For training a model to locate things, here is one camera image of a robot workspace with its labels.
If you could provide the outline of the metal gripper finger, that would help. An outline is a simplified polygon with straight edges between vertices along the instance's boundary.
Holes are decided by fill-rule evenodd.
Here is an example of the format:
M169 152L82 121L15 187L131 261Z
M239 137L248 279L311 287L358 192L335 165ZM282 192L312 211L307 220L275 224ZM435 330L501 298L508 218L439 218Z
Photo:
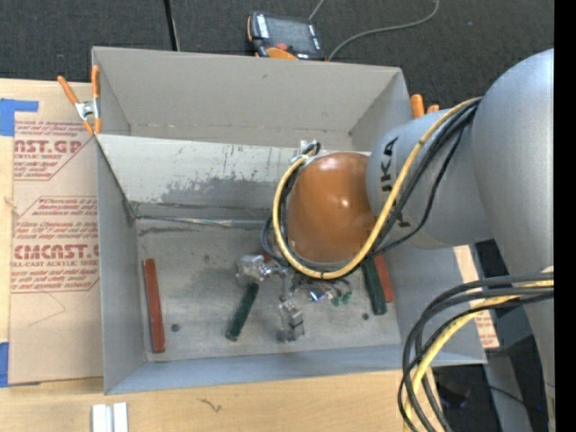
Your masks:
M303 311L287 296L280 296L279 312L282 327L277 337L282 342L293 342L305 333Z
M264 282L279 271L280 266L268 255L244 255L237 261L236 278L242 283Z

